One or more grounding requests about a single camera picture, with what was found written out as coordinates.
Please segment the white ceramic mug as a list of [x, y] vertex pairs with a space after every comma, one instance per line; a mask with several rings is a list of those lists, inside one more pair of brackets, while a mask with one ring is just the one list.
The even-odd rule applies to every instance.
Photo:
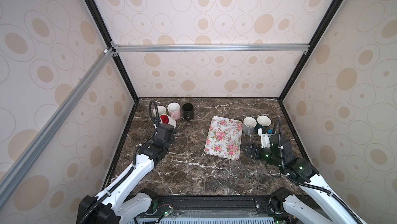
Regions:
[[170, 126], [172, 126], [173, 128], [177, 127], [177, 122], [175, 119], [173, 119], [171, 116], [167, 115], [167, 114], [162, 114], [161, 116], [159, 116], [160, 118], [160, 124], [168, 124]]

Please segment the light green ceramic mug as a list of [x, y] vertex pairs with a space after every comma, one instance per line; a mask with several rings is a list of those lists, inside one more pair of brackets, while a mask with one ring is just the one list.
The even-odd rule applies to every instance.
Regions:
[[164, 106], [157, 106], [157, 108], [153, 110], [153, 113], [155, 116], [161, 116], [163, 114], [167, 114], [167, 109]]

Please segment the pink ceramic mug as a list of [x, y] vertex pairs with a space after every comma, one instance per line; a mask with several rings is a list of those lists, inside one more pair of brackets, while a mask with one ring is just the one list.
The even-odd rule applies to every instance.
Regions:
[[178, 103], [170, 103], [167, 106], [167, 111], [169, 116], [174, 120], [179, 120], [181, 118], [181, 107]]

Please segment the grey ceramic mug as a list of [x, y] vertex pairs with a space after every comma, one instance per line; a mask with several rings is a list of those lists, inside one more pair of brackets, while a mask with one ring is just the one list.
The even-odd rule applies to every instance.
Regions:
[[243, 120], [242, 132], [244, 135], [252, 135], [257, 125], [256, 119], [253, 117], [245, 117]]

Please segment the dark green ceramic mug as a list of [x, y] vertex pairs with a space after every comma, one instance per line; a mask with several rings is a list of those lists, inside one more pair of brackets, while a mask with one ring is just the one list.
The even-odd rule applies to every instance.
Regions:
[[271, 119], [265, 115], [260, 115], [256, 119], [256, 127], [255, 127], [255, 132], [263, 127], [269, 127], [271, 125]]

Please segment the black metal cup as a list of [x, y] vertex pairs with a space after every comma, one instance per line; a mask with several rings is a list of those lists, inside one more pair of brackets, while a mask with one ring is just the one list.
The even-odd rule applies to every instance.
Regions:
[[182, 106], [183, 118], [185, 121], [190, 122], [194, 119], [194, 106], [191, 103], [185, 103]]

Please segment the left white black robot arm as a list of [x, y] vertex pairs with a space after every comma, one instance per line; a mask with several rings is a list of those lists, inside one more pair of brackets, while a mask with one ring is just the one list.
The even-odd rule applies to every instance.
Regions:
[[129, 199], [130, 193], [169, 152], [177, 133], [174, 125], [161, 121], [157, 103], [149, 103], [149, 117], [154, 132], [139, 144], [132, 156], [132, 163], [108, 187], [95, 197], [86, 196], [79, 204], [78, 224], [126, 224], [142, 213], [157, 209], [158, 195], [144, 189]]

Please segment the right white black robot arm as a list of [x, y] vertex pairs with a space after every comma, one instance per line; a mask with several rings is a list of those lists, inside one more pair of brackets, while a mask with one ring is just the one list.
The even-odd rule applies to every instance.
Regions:
[[242, 132], [253, 135], [257, 132], [261, 144], [251, 143], [245, 153], [248, 157], [264, 161], [279, 169], [280, 177], [299, 186], [325, 212], [324, 215], [298, 199], [285, 187], [270, 195], [269, 207], [274, 214], [288, 214], [304, 224], [363, 224], [359, 217], [326, 183], [319, 171], [308, 159], [294, 155], [291, 142], [282, 135], [282, 121], [275, 123], [266, 117], [247, 117], [243, 120]]

